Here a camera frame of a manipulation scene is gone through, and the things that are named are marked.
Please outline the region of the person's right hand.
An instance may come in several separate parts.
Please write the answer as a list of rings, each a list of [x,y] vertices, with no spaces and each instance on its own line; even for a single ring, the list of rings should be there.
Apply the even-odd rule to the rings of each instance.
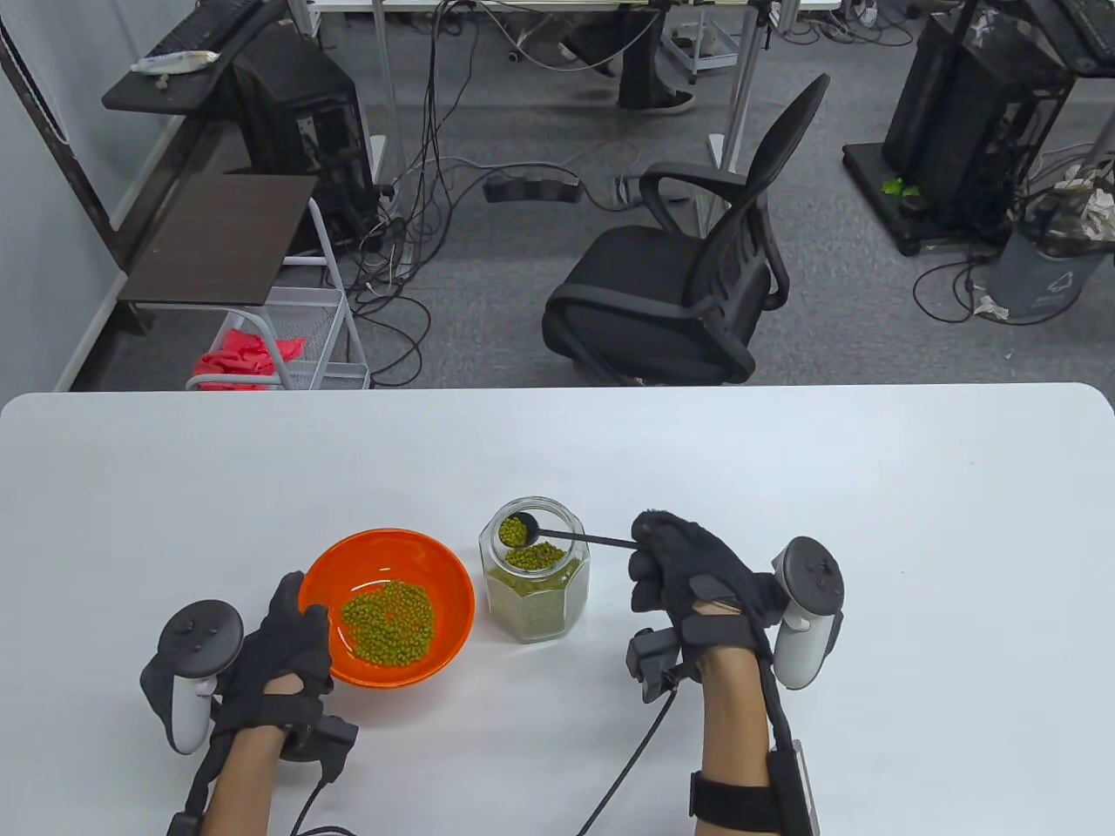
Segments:
[[[634,612],[663,610],[692,658],[719,647],[770,657],[766,630],[788,602],[773,574],[748,568],[719,537],[669,512],[641,513],[631,536]]]

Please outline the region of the person's left hand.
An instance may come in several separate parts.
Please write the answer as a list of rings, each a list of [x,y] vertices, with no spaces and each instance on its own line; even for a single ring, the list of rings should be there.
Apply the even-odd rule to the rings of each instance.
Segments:
[[[295,570],[279,582],[266,616],[219,674],[212,741],[260,727],[302,741],[322,718],[322,698],[332,686],[329,614],[322,605],[300,607],[304,577]]]

